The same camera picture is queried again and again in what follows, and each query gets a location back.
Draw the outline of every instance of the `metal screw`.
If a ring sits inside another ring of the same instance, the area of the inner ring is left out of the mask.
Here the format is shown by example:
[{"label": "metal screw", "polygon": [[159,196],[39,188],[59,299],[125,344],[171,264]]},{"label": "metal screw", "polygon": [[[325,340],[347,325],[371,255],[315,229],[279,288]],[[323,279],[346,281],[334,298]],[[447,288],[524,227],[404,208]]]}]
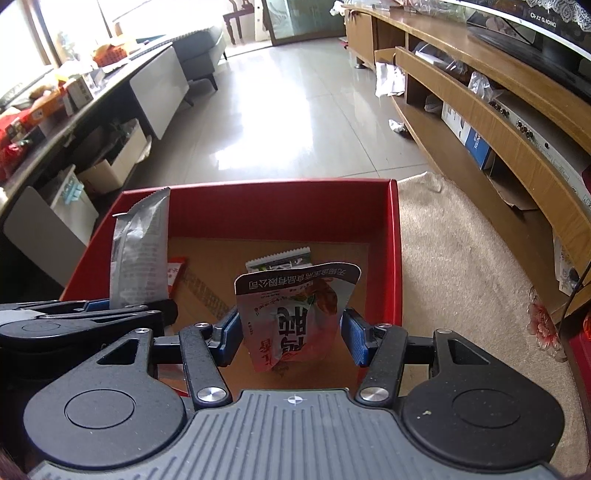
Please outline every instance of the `metal screw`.
[{"label": "metal screw", "polygon": [[197,398],[208,403],[218,402],[226,398],[226,391],[219,387],[205,387],[197,392]]},{"label": "metal screw", "polygon": [[359,392],[359,396],[365,401],[384,401],[388,398],[388,390],[382,387],[367,387]]}]

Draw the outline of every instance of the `television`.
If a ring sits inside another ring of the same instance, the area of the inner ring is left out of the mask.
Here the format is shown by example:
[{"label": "television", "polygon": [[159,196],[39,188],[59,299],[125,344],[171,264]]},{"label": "television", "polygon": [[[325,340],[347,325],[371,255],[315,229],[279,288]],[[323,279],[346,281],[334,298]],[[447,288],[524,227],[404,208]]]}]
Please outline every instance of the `television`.
[{"label": "television", "polygon": [[469,31],[591,104],[591,15],[575,0],[446,0]]}]

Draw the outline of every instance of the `silver packaging bag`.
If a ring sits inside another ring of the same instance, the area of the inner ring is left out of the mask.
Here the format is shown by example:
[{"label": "silver packaging bag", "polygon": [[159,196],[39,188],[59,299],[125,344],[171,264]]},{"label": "silver packaging bag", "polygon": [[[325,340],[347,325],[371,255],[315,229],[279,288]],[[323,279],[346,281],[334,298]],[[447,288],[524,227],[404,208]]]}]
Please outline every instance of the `silver packaging bag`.
[{"label": "silver packaging bag", "polygon": [[109,307],[168,298],[168,200],[170,188],[154,192],[116,219],[111,249]]}]

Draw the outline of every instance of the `rug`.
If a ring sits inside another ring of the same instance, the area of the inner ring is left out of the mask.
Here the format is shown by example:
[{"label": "rug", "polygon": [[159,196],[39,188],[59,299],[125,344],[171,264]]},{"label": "rug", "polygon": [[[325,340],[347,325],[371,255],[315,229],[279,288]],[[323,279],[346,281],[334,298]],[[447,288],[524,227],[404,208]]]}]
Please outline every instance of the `rug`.
[{"label": "rug", "polygon": [[[409,335],[449,328],[525,375],[564,410],[565,429],[551,464],[563,475],[584,472],[587,437],[567,362],[538,349],[527,332],[531,282],[477,207],[433,173],[398,182],[402,238],[402,325]],[[405,369],[401,394],[426,380]]]}]

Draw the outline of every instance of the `cable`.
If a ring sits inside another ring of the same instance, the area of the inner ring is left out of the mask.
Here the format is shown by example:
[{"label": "cable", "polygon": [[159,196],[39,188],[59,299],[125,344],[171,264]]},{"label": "cable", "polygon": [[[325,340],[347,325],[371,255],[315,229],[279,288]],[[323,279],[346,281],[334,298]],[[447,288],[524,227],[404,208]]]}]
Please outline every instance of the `cable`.
[{"label": "cable", "polygon": [[520,33],[518,32],[518,30],[517,30],[517,29],[516,29],[516,28],[515,28],[513,25],[511,25],[511,24],[509,23],[509,21],[508,21],[508,20],[506,20],[505,18],[501,18],[501,20],[502,20],[503,22],[505,22],[507,25],[509,25],[509,26],[511,27],[511,29],[512,29],[512,30],[513,30],[515,33],[517,33],[517,34],[518,34],[518,35],[519,35],[521,38],[523,38],[523,39],[524,39],[524,40],[525,40],[525,41],[528,43],[528,45],[530,45],[530,46],[533,46],[533,45],[534,45],[534,44],[533,44],[532,42],[530,42],[530,41],[529,41],[527,38],[525,38],[525,37],[524,37],[522,34],[520,34]]},{"label": "cable", "polygon": [[589,270],[591,270],[591,260],[589,260],[589,263],[587,264],[587,268],[585,268],[583,275],[580,276],[579,281],[574,286],[573,292],[570,294],[569,300],[566,302],[566,305],[564,306],[564,310],[562,312],[562,315],[560,316],[560,323],[558,324],[558,332],[557,332],[557,337],[558,337],[558,340],[560,340],[560,341],[561,341],[560,332],[562,331],[562,324],[564,323],[564,318],[566,317],[566,311],[569,309],[570,304],[573,302],[574,296],[579,292],[579,290],[581,289],[581,286],[583,286],[583,282],[585,281],[585,277],[587,276],[587,273],[589,273]]}]

